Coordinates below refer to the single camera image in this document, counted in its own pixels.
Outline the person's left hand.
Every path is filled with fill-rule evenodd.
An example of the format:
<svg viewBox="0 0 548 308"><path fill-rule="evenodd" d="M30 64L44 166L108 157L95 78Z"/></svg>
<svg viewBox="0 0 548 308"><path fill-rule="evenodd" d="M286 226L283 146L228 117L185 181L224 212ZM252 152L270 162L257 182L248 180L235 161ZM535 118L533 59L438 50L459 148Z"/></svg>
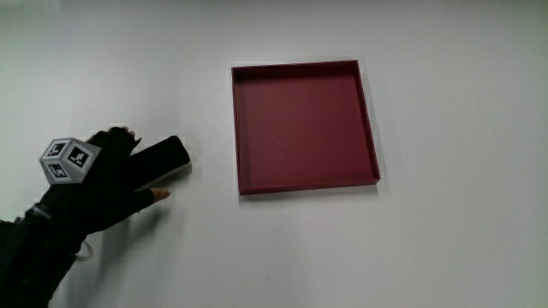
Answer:
<svg viewBox="0 0 548 308"><path fill-rule="evenodd" d="M53 185L37 203L54 230L81 236L93 234L170 196L164 188L137 192L130 186L125 168L138 143L133 131L112 127L95 133L89 141L101 152L85 180Z"/></svg>

